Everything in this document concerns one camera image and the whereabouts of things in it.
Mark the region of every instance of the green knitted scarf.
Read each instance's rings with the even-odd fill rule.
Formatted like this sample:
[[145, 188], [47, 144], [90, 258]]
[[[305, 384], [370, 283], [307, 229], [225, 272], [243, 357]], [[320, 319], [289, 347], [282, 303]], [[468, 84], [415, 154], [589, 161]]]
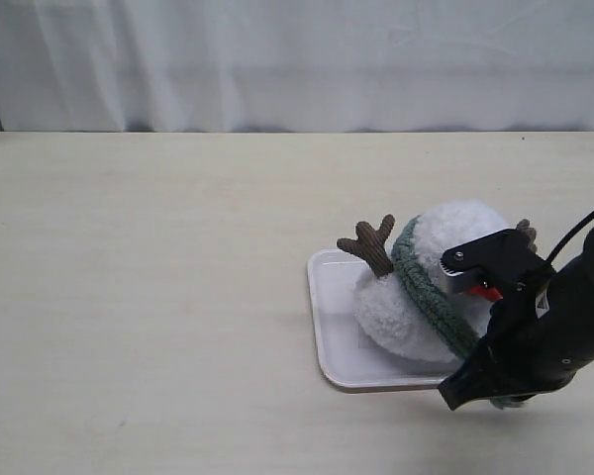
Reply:
[[[418, 261], [414, 249], [414, 228], [418, 216], [410, 221], [392, 248], [394, 272], [402, 289], [414, 302], [448, 349], [464, 360], [479, 341], [479, 335], [463, 315], [448, 300], [446, 294], [431, 281], [429, 274]], [[498, 409], [519, 408], [509, 398], [493, 398], [491, 404]]]

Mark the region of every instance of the brown twig arm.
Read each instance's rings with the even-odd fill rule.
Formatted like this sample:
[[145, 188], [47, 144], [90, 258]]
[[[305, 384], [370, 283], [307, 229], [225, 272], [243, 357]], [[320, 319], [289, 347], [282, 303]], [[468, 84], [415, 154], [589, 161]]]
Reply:
[[378, 230], [375, 230], [370, 223], [361, 221], [356, 225], [356, 239], [337, 239], [337, 247], [367, 262], [376, 277], [388, 275], [394, 271], [394, 264], [387, 255], [385, 243], [394, 229], [394, 223], [394, 217], [387, 215]]
[[517, 223], [515, 229], [517, 231], [521, 231], [526, 236], [528, 236], [528, 249], [530, 249], [532, 252], [537, 252], [537, 245], [535, 244], [535, 239], [537, 238], [537, 230], [531, 227], [531, 222], [529, 220], [523, 219]]

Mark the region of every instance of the plush snowman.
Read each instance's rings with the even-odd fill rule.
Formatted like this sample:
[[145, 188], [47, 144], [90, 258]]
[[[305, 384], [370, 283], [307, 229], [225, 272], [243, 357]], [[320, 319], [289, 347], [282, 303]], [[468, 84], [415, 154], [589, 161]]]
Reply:
[[[478, 200], [437, 205], [410, 221], [391, 251], [385, 249], [394, 217], [378, 230], [356, 225], [356, 239], [337, 247], [368, 264], [354, 292], [354, 316], [363, 331], [385, 350], [404, 358], [439, 363], [463, 359], [486, 333], [490, 308], [501, 296], [481, 287], [447, 295], [439, 288], [443, 253], [452, 247], [510, 228]], [[535, 229], [521, 220], [517, 229], [536, 250]]]

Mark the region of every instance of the black cable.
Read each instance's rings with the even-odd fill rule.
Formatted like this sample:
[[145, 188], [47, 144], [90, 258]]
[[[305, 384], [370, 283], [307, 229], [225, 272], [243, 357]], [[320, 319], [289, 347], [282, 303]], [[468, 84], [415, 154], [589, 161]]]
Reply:
[[552, 261], [556, 259], [559, 253], [563, 250], [566, 244], [570, 242], [572, 238], [574, 238], [583, 228], [585, 228], [592, 220], [594, 220], [594, 211], [592, 211], [589, 215], [583, 218], [574, 228], [572, 228], [562, 240], [558, 242], [558, 244], [554, 247], [550, 255], [545, 260], [545, 263], [550, 265]]

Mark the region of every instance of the white curtain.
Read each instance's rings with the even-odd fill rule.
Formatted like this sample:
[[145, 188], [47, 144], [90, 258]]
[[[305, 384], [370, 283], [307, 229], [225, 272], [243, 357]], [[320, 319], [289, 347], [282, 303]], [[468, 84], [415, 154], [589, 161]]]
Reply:
[[594, 130], [594, 0], [0, 0], [0, 125]]

